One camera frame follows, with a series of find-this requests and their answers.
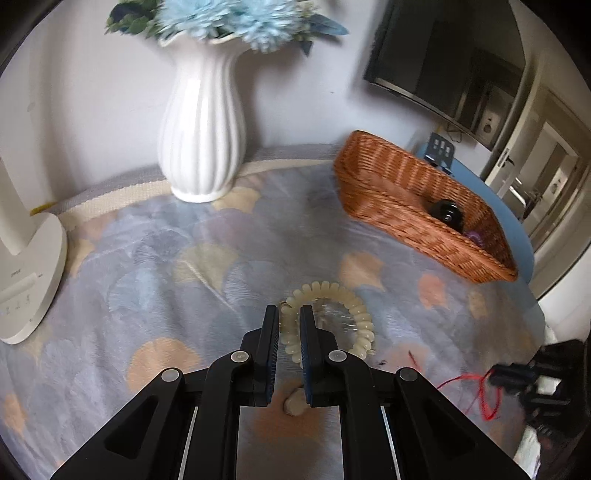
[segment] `white wall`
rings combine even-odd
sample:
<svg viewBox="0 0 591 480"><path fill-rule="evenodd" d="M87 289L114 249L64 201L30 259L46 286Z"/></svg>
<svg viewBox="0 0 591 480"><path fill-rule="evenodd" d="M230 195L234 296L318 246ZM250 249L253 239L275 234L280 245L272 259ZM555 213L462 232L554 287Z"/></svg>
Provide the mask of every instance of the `white wall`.
<svg viewBox="0 0 591 480"><path fill-rule="evenodd" d="M320 0L348 27L319 41L246 53L238 64L250 147L343 141L366 129L412 149L437 117L362 80L384 0ZM64 0L0 79L0 154L27 207L157 162L174 70L150 41L104 35L115 0Z"/></svg>

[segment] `wicker basket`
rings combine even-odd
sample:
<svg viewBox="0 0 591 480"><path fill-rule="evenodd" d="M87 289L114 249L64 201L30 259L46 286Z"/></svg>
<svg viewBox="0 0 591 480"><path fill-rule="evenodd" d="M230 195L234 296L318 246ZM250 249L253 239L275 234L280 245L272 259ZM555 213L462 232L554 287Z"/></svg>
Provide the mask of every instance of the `wicker basket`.
<svg viewBox="0 0 591 480"><path fill-rule="evenodd" d="M354 218L382 229L473 282L517 279L515 261L495 214L478 195L450 176L361 131L349 137L335 171L340 200ZM465 231L478 232L484 249L430 216L412 198L426 203L454 200L464 213Z"/></svg>

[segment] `door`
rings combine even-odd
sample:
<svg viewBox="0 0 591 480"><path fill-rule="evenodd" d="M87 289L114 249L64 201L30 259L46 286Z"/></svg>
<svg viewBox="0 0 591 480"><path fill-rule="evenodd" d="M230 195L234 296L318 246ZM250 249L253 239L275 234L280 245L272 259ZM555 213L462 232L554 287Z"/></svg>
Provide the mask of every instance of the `door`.
<svg viewBox="0 0 591 480"><path fill-rule="evenodd" d="M548 90L542 85L544 58L537 65L530 94L521 116L511 134L486 184L501 198L515 181L515 177L527 161L543 127L539 110L544 105Z"/></svg>

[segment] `television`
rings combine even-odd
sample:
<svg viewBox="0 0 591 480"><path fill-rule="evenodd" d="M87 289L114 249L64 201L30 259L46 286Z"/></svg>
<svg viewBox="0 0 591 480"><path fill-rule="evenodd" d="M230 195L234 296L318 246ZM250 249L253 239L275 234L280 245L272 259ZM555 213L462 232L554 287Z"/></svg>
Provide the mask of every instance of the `television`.
<svg viewBox="0 0 591 480"><path fill-rule="evenodd" d="M389 0L365 79L493 150L524 69L508 0Z"/></svg>

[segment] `white vase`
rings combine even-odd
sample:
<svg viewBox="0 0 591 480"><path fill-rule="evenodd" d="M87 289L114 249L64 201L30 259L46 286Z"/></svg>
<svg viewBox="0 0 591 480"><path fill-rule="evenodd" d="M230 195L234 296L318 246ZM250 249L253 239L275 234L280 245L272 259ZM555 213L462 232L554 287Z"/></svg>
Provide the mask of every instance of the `white vase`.
<svg viewBox="0 0 591 480"><path fill-rule="evenodd" d="M158 162L185 202L212 202L230 191L244 160L246 128L234 80L242 39L198 40L185 33L161 41L177 77L160 130Z"/></svg>

